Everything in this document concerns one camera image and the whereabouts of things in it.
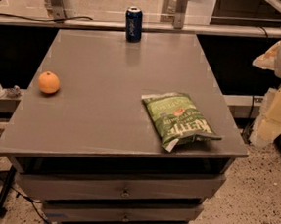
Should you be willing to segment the blue pepsi can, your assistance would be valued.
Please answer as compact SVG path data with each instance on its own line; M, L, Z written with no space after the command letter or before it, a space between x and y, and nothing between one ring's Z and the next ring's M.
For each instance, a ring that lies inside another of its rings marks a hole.
M138 7L131 6L125 12L125 37L126 40L132 43L139 42L141 40L142 33L142 11Z

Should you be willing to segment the middle grey drawer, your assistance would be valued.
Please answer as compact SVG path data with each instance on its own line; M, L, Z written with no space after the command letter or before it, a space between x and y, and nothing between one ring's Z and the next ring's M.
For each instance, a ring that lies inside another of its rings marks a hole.
M45 204L43 211L57 222L141 222L189 221L203 210L201 204L131 203L125 204Z

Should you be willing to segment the grey drawer cabinet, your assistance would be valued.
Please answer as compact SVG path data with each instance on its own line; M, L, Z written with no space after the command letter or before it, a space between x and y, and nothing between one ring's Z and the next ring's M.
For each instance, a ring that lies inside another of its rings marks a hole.
M41 63L59 92L27 88L0 139L0 155L25 175L224 175L244 145L198 39L62 30ZM183 92L221 140L164 150L142 96ZM45 204L203 204L200 199L40 200Z

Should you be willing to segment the small grey knob object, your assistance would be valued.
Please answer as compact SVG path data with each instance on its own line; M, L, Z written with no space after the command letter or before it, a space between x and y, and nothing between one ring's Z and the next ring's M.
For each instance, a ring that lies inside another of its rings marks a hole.
M22 94L18 85L14 85L12 88L6 89L6 93L9 98L16 98Z

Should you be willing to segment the orange fruit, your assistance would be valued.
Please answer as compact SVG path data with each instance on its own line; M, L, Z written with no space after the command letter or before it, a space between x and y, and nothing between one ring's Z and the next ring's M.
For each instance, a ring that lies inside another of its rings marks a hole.
M60 86L60 79L51 71L42 72L38 76L38 87L42 93L55 94Z

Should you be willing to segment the top grey drawer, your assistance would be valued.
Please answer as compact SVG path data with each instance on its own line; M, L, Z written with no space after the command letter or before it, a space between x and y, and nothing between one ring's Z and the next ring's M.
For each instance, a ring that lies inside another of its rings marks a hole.
M210 198L225 182L224 175L107 174L25 175L17 184L36 200L142 200Z

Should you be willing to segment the green jalapeno chip bag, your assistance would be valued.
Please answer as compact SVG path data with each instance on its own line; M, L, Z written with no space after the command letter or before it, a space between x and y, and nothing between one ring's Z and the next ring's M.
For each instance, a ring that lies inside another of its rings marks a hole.
M142 102L168 152L182 144L221 140L186 93L143 95Z

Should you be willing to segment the black table leg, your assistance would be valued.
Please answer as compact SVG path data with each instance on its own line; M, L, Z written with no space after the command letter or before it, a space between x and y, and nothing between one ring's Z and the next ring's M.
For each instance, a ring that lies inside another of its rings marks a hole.
M4 203L5 203L6 197L9 194L10 187L13 184L13 180L14 180L14 176L15 176L16 172L17 171L16 171L15 167L11 166L10 170L6 174L5 178L2 179L2 182L4 185L2 186L1 191L0 191L0 217L1 217L1 214L3 214L3 212L4 212Z

